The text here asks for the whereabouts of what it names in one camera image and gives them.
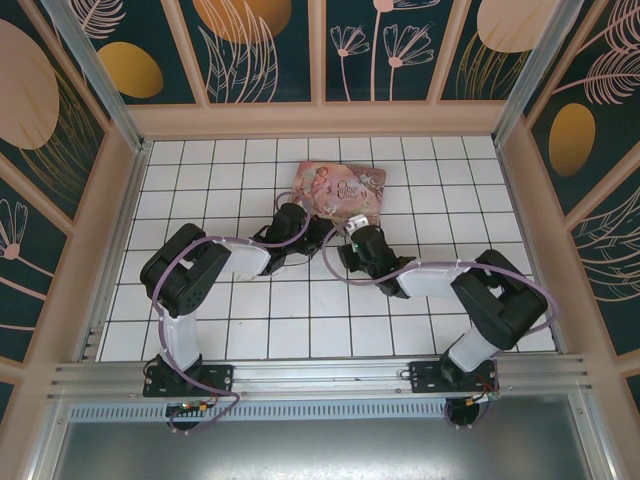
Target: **book cover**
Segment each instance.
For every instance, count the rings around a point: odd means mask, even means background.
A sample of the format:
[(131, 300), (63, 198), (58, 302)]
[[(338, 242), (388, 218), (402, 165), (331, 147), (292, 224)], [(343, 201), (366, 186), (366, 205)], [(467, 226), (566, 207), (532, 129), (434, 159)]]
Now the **book cover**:
[(304, 195), (322, 218), (343, 222), (362, 214), (377, 225), (385, 178), (385, 171), (379, 168), (303, 162), (293, 190)]

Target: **cable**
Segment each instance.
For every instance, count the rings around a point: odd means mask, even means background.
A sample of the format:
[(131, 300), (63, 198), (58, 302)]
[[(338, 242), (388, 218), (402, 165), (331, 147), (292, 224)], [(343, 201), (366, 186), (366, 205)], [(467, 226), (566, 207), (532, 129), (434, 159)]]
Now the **cable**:
[(418, 269), (428, 270), (430, 268), (457, 268), (457, 269), (478, 268), (478, 269), (486, 270), (486, 271), (489, 271), (489, 272), (492, 272), (492, 273), (499, 273), (499, 274), (504, 275), (506, 277), (513, 278), (514, 280), (518, 280), (519, 282), (524, 283), (529, 288), (532, 288), (533, 290), (538, 292), (540, 295), (542, 295), (547, 300), (549, 306), (551, 307), (551, 314), (545, 320), (544, 323), (538, 325), (537, 327), (530, 328), (529, 331), (527, 333), (525, 333), (525, 336), (531, 335), (532, 333), (536, 333), (536, 332), (539, 332), (540, 330), (545, 329), (552, 322), (554, 322), (556, 320), (556, 317), (558, 315), (558, 311), (559, 311), (560, 307), (558, 305), (558, 302), (556, 302), (556, 299), (553, 298), (553, 296), (551, 295), (551, 293), (549, 293), (548, 290), (546, 290), (545, 288), (541, 287), (537, 283), (532, 282), (531, 280), (529, 280), (524, 275), (521, 275), (519, 273), (513, 272), (511, 270), (507, 270), (506, 268), (496, 267), (494, 265), (485, 265), (484, 263), (468, 262), (468, 261), (460, 261), (460, 260), (458, 260), (456, 262), (424, 262), (422, 260), (419, 260), (417, 263), (410, 263), (409, 265), (401, 268), (400, 270), (396, 270), (396, 271), (391, 272), (391, 273), (389, 273), (387, 275), (384, 275), (383, 277), (380, 277), (380, 278), (374, 278), (374, 279), (371, 279), (371, 280), (350, 280), (350, 279), (340, 275), (331, 266), (331, 264), (329, 263), (329, 258), (327, 257), (327, 245), (329, 243), (329, 240), (331, 240), (331, 237), (333, 235), (335, 235), (338, 231), (339, 231), (339, 227), (334, 227), (327, 234), (327, 236), (324, 237), (324, 240), (322, 241), (322, 259), (324, 260), (324, 263), (327, 266), (327, 270), (329, 270), (329, 272), (331, 272), (331, 274), (334, 277), (336, 277), (341, 282), (346, 283), (347, 285), (361, 286), (361, 287), (365, 287), (367, 285), (376, 285), (378, 283), (381, 283), (381, 282), (390, 280), (392, 278), (395, 278), (398, 275), (400, 275), (401, 273), (410, 272), (411, 270), (418, 270)]
[(237, 238), (237, 237), (218, 237), (218, 236), (208, 236), (208, 237), (204, 237), (204, 238), (200, 238), (198, 240), (196, 240), (195, 242), (191, 243), (189, 246), (187, 246), (184, 250), (182, 250), (167, 266), (166, 270), (162, 273), (162, 275), (160, 275), (160, 278), (158, 279), (158, 283), (156, 284), (156, 287), (153, 290), (153, 295), (151, 296), (151, 303), (153, 305), (153, 308), (156, 310), (156, 312), (158, 312), (158, 317), (160, 318), (160, 321), (158, 322), (158, 336), (160, 337), (160, 345), (162, 346), (162, 351), (165, 354), (167, 363), (169, 364), (169, 366), (171, 366), (171, 368), (180, 376), (182, 377), (183, 380), (187, 381), (188, 383), (206, 391), (209, 393), (213, 393), (213, 394), (217, 394), (219, 396), (226, 396), (226, 397), (233, 397), (234, 400), (231, 402), (231, 404), (229, 404), (227, 407), (225, 407), (224, 409), (222, 409), (222, 411), (220, 413), (218, 413), (215, 417), (213, 417), (210, 420), (207, 420), (206, 422), (201, 422), (198, 425), (196, 425), (195, 427), (189, 429), (189, 430), (178, 430), (177, 428), (175, 428), (173, 426), (173, 419), (175, 418), (175, 415), (172, 415), (171, 418), (169, 419), (169, 424), (172, 426), (172, 430), (173, 433), (178, 433), (181, 432), (184, 435), (188, 435), (189, 432), (196, 432), (199, 430), (204, 430), (205, 428), (210, 427), (211, 425), (213, 425), (215, 422), (218, 421), (218, 419), (220, 419), (221, 417), (223, 417), (224, 415), (226, 415), (229, 410), (231, 410), (233, 407), (235, 407), (238, 402), (240, 401), (240, 395), (238, 395), (235, 392), (232, 391), (228, 391), (228, 390), (221, 390), (218, 388), (212, 388), (212, 387), (208, 387), (207, 385), (198, 382), (197, 380), (194, 380), (193, 378), (189, 377), (187, 374), (185, 374), (180, 367), (178, 366), (178, 364), (175, 361), (175, 358), (173, 357), (173, 355), (171, 354), (171, 352), (169, 351), (169, 347), (167, 346), (167, 340), (164, 336), (164, 319), (165, 319), (165, 310), (164, 308), (162, 308), (160, 306), (160, 304), (158, 303), (158, 296), (160, 294), (160, 290), (162, 289), (162, 286), (164, 285), (164, 282), (167, 280), (167, 277), (169, 276), (169, 274), (173, 271), (173, 269), (176, 267), (176, 265), (178, 265), (178, 263), (180, 263), (180, 261), (186, 257), (189, 252), (191, 252), (194, 248), (202, 245), (203, 243), (207, 243), (207, 242), (218, 242), (218, 243), (222, 243), (224, 244), (225, 242), (227, 243), (236, 243), (236, 244), (241, 244), (241, 245), (255, 245), (257, 247), (262, 247), (262, 248), (280, 248), (280, 247), (286, 247), (287, 245), (290, 245), (294, 242), (296, 242), (298, 239), (300, 239), (305, 232), (307, 231), (307, 228), (309, 227), (309, 223), (311, 223), (311, 217), (313, 216), (312, 213), (312, 208), (311, 208), (311, 204), (309, 203), (309, 201), (301, 194), (297, 193), (297, 192), (283, 192), (280, 195), (278, 195), (276, 197), (275, 200), (275, 204), (276, 204), (276, 208), (279, 209), (278, 207), (278, 201), (284, 197), (285, 195), (292, 195), (294, 197), (296, 197), (298, 200), (300, 200), (305, 207), (305, 210), (307, 212), (307, 217), (304, 223), (304, 226), (302, 227), (302, 230), (300, 230), (300, 232), (293, 236), (292, 238), (290, 238), (289, 240), (286, 240), (284, 242), (280, 242), (280, 243), (260, 243), (260, 242), (256, 242), (254, 240), (250, 240), (250, 239), (243, 239), (243, 238)]

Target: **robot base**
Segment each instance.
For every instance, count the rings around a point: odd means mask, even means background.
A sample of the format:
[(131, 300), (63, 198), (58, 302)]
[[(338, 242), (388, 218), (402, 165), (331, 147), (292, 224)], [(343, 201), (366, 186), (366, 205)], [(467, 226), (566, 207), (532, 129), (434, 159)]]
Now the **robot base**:
[[(233, 387), (233, 365), (204, 365), (202, 355), (184, 373), (200, 383), (211, 385), (219, 390), (231, 391)], [(142, 396), (146, 398), (209, 397), (210, 393), (186, 382), (158, 355), (156, 365), (145, 369)]]
[(441, 373), (440, 360), (409, 363), (407, 372), (413, 393), (470, 393), (482, 392), (485, 387), (482, 380), (497, 390), (494, 362), (486, 360), (473, 372), (462, 376), (457, 384), (450, 383)]

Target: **floor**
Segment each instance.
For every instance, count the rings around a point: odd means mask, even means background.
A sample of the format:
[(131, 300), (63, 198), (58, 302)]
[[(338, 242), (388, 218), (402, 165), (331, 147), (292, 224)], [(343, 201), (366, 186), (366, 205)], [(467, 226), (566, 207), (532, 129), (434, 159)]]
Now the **floor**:
[[(387, 172), (380, 222), (397, 254), (473, 259), (492, 247), (531, 275), (489, 137), (156, 142), (97, 359), (139, 361), (158, 352), (157, 316), (138, 279), (155, 249), (187, 222), (208, 234), (253, 235), (271, 223), (275, 195), (292, 185), (298, 162), (307, 159)], [(336, 267), (338, 241), (329, 255)], [(290, 257), (291, 266), (271, 278), (221, 276), (198, 309), (204, 358), (441, 354), (470, 326), (457, 301), (389, 299), (376, 287), (334, 280), (320, 255), (305, 260)], [(556, 346), (547, 329), (516, 350)]]

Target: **purple cable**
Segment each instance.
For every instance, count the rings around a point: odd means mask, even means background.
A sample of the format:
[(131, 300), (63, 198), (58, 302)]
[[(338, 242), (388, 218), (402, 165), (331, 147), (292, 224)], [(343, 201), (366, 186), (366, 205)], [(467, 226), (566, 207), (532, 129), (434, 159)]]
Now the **purple cable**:
[(409, 272), (411, 270), (418, 270), (421, 268), (425, 268), (428, 269), (429, 267), (432, 268), (479, 268), (482, 270), (487, 270), (489, 272), (493, 272), (493, 273), (499, 273), (501, 275), (504, 275), (506, 277), (511, 277), (515, 280), (518, 280), (519, 282), (524, 283), (526, 286), (534, 289), (536, 292), (540, 293), (540, 295), (542, 295), (547, 302), (549, 303), (549, 305), (551, 306), (551, 315), (549, 315), (549, 318), (542, 323), (541, 325), (538, 325), (537, 327), (531, 328), (529, 329), (529, 331), (525, 334), (525, 336), (527, 335), (531, 335), (532, 333), (536, 333), (539, 332), (540, 330), (543, 330), (544, 328), (548, 327), (552, 322), (555, 321), (556, 316), (558, 315), (558, 310), (559, 310), (559, 306), (558, 306), (558, 302), (556, 302), (556, 299), (553, 298), (553, 296), (549, 293), (548, 290), (542, 288), (540, 285), (538, 285), (535, 282), (532, 282), (531, 280), (529, 280), (527, 277), (516, 273), (516, 272), (512, 272), (511, 270), (507, 270), (506, 268), (501, 268), (501, 267), (496, 267), (493, 265), (485, 265), (483, 263), (477, 263), (477, 262), (463, 262), (463, 261), (457, 261), (457, 262), (423, 262), (423, 261), (418, 261), (418, 263), (413, 263), (413, 264), (409, 264), (404, 268), (401, 268), (400, 270), (396, 270), (395, 272), (391, 272), (383, 277), (380, 278), (375, 278), (375, 279), (371, 279), (371, 280), (350, 280), (348, 278), (345, 278), (343, 276), (341, 276), (338, 272), (336, 272), (336, 270), (331, 266), (331, 264), (329, 263), (329, 259), (327, 258), (327, 244), (329, 243), (329, 240), (331, 239), (331, 237), (333, 237), (333, 235), (335, 235), (338, 232), (338, 227), (334, 227), (333, 230), (331, 230), (329, 232), (329, 234), (324, 238), (324, 240), (322, 241), (322, 259), (324, 260), (325, 265), (327, 266), (327, 269), (331, 272), (331, 274), (336, 277), (338, 280), (348, 284), (348, 285), (354, 285), (354, 286), (361, 286), (361, 287), (365, 287), (367, 285), (376, 285), (378, 283), (384, 282), (386, 280), (390, 280), (392, 278), (397, 277), (398, 275), (400, 275), (401, 273), (405, 273), (405, 272)]
[(208, 236), (208, 237), (204, 237), (201, 238), (199, 240), (196, 240), (195, 242), (191, 243), (189, 246), (187, 246), (183, 251), (181, 251), (172, 261), (171, 263), (169, 263), (169, 266), (167, 266), (167, 269), (162, 273), (162, 275), (160, 275), (160, 278), (158, 279), (158, 283), (156, 284), (156, 287), (153, 290), (153, 295), (151, 296), (151, 303), (153, 305), (153, 308), (156, 310), (156, 312), (158, 312), (158, 316), (160, 317), (160, 321), (158, 322), (158, 335), (160, 337), (160, 345), (162, 346), (162, 351), (164, 352), (166, 359), (167, 359), (167, 363), (171, 366), (171, 368), (173, 370), (176, 371), (176, 373), (178, 375), (180, 375), (180, 377), (182, 377), (184, 380), (186, 380), (188, 383), (206, 391), (209, 393), (215, 393), (218, 394), (220, 396), (226, 396), (226, 397), (234, 397), (235, 400), (233, 400), (233, 402), (231, 402), (230, 405), (228, 405), (227, 407), (225, 407), (220, 413), (218, 413), (215, 417), (213, 417), (211, 420), (207, 420), (206, 422), (201, 422), (198, 425), (196, 425), (195, 427), (191, 428), (190, 430), (177, 430), (174, 426), (173, 426), (173, 418), (170, 418), (170, 425), (173, 428), (173, 432), (177, 433), (177, 432), (182, 432), (184, 435), (188, 435), (189, 432), (196, 432), (198, 430), (204, 430), (207, 427), (210, 427), (211, 425), (213, 425), (216, 421), (218, 421), (218, 419), (224, 415), (227, 414), (227, 412), (229, 410), (231, 410), (233, 407), (235, 407), (238, 402), (240, 401), (240, 395), (238, 395), (235, 392), (231, 392), (228, 390), (220, 390), (218, 388), (213, 388), (207, 385), (204, 385), (203, 383), (200, 383), (196, 380), (194, 380), (193, 378), (189, 377), (187, 374), (185, 374), (180, 367), (178, 366), (178, 364), (176, 363), (175, 359), (173, 358), (173, 355), (171, 354), (171, 352), (169, 351), (169, 348), (167, 347), (167, 340), (164, 336), (164, 328), (163, 328), (163, 322), (164, 322), (164, 309), (160, 306), (160, 304), (158, 303), (158, 295), (160, 294), (160, 290), (162, 289), (162, 286), (164, 285), (164, 282), (167, 280), (167, 277), (169, 276), (169, 274), (173, 271), (173, 269), (176, 267), (176, 265), (178, 265), (178, 263), (180, 263), (180, 260), (182, 260), (184, 257), (187, 256), (187, 254), (193, 250), (194, 248), (198, 247), (199, 245), (202, 245), (203, 243), (207, 243), (207, 242), (219, 242), (224, 244), (225, 242), (227, 243), (237, 243), (237, 244), (241, 244), (241, 245), (255, 245), (257, 247), (262, 247), (262, 248), (280, 248), (280, 247), (286, 247), (287, 245), (292, 244), (293, 242), (297, 241), (299, 238), (301, 238), (305, 232), (307, 231), (307, 228), (309, 227), (309, 223), (311, 222), (311, 217), (312, 217), (312, 208), (311, 205), (309, 203), (309, 201), (302, 195), (300, 195), (297, 192), (283, 192), (280, 195), (278, 195), (276, 197), (275, 203), (276, 203), (276, 208), (279, 209), (278, 207), (278, 201), (284, 197), (285, 195), (292, 195), (294, 197), (296, 197), (298, 200), (300, 200), (304, 206), (305, 206), (305, 210), (307, 211), (307, 218), (306, 221), (304, 223), (304, 226), (302, 227), (302, 230), (300, 230), (300, 232), (295, 235), (294, 237), (290, 238), (289, 240), (286, 240), (284, 242), (280, 242), (280, 243), (260, 243), (260, 242), (254, 242), (253, 240), (248, 240), (248, 239), (243, 239), (243, 238), (236, 238), (236, 237), (218, 237), (218, 236)]

